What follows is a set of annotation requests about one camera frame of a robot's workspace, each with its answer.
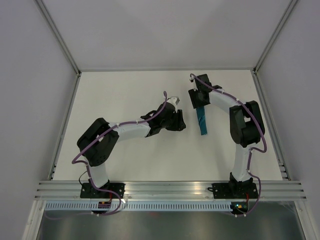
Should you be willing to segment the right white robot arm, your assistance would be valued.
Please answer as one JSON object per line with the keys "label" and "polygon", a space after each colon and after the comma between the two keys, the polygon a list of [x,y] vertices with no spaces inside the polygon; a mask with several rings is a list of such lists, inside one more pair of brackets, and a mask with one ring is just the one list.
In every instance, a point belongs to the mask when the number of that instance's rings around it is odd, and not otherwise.
{"label": "right white robot arm", "polygon": [[253,151],[265,153],[268,149],[265,126],[260,106],[255,100],[241,102],[219,85],[212,85],[207,74],[190,74],[194,87],[188,91],[192,107],[196,110],[200,134],[206,135],[205,106],[215,105],[229,116],[229,132],[235,143],[235,160],[225,190],[239,198],[256,190],[255,178],[250,171]]}

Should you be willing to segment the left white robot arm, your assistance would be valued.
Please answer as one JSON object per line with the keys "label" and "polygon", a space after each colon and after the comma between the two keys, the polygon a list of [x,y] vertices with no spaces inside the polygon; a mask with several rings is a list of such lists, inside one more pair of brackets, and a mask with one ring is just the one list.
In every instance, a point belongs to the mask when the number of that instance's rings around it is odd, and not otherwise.
{"label": "left white robot arm", "polygon": [[84,164],[94,195],[104,198],[109,193],[109,177],[105,162],[116,143],[151,137],[163,129],[180,132],[186,128],[183,112],[178,109],[178,102],[178,97],[170,97],[157,110],[152,110],[137,120],[112,123],[100,117],[91,124],[76,145],[80,150],[79,155],[85,158]]}

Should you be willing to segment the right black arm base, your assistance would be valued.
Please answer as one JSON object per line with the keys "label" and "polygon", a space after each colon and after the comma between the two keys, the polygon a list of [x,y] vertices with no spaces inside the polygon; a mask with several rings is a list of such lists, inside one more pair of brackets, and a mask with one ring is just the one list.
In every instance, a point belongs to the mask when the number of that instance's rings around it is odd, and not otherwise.
{"label": "right black arm base", "polygon": [[213,183],[207,188],[213,194],[214,199],[257,199],[258,190],[255,183],[249,184],[231,184],[231,183]]}

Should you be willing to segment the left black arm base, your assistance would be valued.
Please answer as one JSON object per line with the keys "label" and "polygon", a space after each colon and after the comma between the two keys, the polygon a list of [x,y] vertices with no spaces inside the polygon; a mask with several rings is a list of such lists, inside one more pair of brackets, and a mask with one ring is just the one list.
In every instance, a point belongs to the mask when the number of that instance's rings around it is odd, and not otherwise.
{"label": "left black arm base", "polygon": [[81,199],[116,199],[124,197],[125,184],[122,182],[108,182],[100,190],[95,189],[91,183],[83,183],[80,191]]}

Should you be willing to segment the teal cloth napkin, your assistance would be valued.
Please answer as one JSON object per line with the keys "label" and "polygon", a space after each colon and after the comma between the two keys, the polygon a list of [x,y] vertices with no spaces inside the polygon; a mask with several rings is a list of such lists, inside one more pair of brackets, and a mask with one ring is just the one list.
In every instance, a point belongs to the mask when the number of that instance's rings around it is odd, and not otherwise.
{"label": "teal cloth napkin", "polygon": [[206,124],[206,116],[205,116],[205,107],[200,106],[196,108],[196,116],[198,121],[198,126],[200,129],[200,134],[202,136],[207,135],[207,124]]}

